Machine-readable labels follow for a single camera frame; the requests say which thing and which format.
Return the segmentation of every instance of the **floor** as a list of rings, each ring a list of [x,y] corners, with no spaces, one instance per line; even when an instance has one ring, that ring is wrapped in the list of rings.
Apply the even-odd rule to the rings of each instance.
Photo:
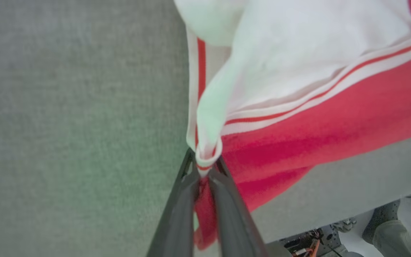
[[[382,257],[381,253],[361,238],[367,223],[372,218],[373,210],[356,216],[357,223],[349,233],[340,233],[340,240],[347,250],[357,252],[364,257]],[[398,218],[404,226],[411,230],[411,198],[402,198],[398,210]]]

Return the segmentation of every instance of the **red stripe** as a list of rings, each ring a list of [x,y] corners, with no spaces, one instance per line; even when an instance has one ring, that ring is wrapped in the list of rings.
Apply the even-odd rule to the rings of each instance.
[[[317,96],[314,96],[314,97],[310,98],[308,101],[306,101],[305,103],[303,103],[303,104],[301,104],[300,106],[296,107],[295,109],[300,108],[301,106],[303,106],[304,104],[308,103],[309,101],[311,101],[311,100],[313,100],[313,99],[322,97],[322,96],[324,96],[325,94],[329,93],[329,91],[331,91],[333,88],[335,88],[342,80],[344,80],[345,78],[347,78],[347,77],[348,77],[351,73],[353,73],[354,71],[359,70],[360,68],[362,68],[362,67],[364,67],[364,66],[366,66],[366,65],[369,65],[369,64],[372,64],[372,63],[381,61],[381,60],[385,60],[385,59],[394,57],[394,56],[399,55],[399,54],[404,54],[405,52],[409,52],[409,51],[411,51],[411,46],[410,46],[410,47],[407,47],[407,48],[405,48],[405,49],[401,49],[401,50],[399,50],[399,51],[397,51],[397,52],[395,52],[395,53],[388,54],[388,55],[381,56],[381,57],[377,57],[377,58],[375,58],[375,59],[368,60],[367,62],[364,62],[364,63],[361,63],[361,64],[357,65],[357,66],[354,67],[351,71],[349,71],[348,73],[346,73],[340,80],[337,81],[337,83],[335,83],[335,84],[334,84],[330,89],[328,89],[326,92],[321,93],[321,94],[319,94],[319,95],[317,95]],[[289,113],[289,112],[292,112],[292,111],[294,111],[295,109],[292,109],[292,110],[286,111],[286,112],[281,112],[281,113],[279,113],[279,114],[272,114],[272,115],[267,115],[267,116],[262,116],[262,117],[248,117],[248,118],[232,119],[232,120],[227,121],[227,122],[225,123],[225,125],[233,124],[233,123],[239,123],[239,122],[258,122],[258,121],[263,121],[263,120],[268,120],[268,119],[274,119],[274,118],[280,117],[280,116],[282,116],[282,115],[285,115],[285,114],[287,114],[287,113]]]
[[[202,167],[202,166],[199,166],[199,164],[196,164],[196,167],[197,167],[198,169],[200,169],[201,171],[206,171],[206,170],[212,168],[212,165],[207,166],[207,167]]]
[[[198,105],[201,99],[202,93],[206,89],[206,43],[198,38]],[[196,147],[198,146],[198,125],[196,124]]]

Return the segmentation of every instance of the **white cloth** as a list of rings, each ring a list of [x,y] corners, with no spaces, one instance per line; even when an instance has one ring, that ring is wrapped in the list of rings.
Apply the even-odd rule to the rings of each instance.
[[[406,0],[175,2],[189,34],[187,141],[202,167],[220,156],[222,135],[269,126],[411,60]],[[207,45],[200,101],[196,36]]]

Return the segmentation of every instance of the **red garment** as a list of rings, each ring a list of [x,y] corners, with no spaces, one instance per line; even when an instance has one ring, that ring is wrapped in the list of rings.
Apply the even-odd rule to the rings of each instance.
[[[222,137],[222,156],[250,211],[313,166],[411,138],[411,61],[362,80],[324,103],[269,127]],[[199,249],[217,237],[207,178],[196,201]]]

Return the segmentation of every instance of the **gray surface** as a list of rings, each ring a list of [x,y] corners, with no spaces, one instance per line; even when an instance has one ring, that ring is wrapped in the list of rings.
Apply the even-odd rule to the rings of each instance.
[[[0,0],[1,257],[146,252],[187,148],[187,60],[171,1]],[[256,210],[264,239],[410,193],[411,140],[387,149]]]

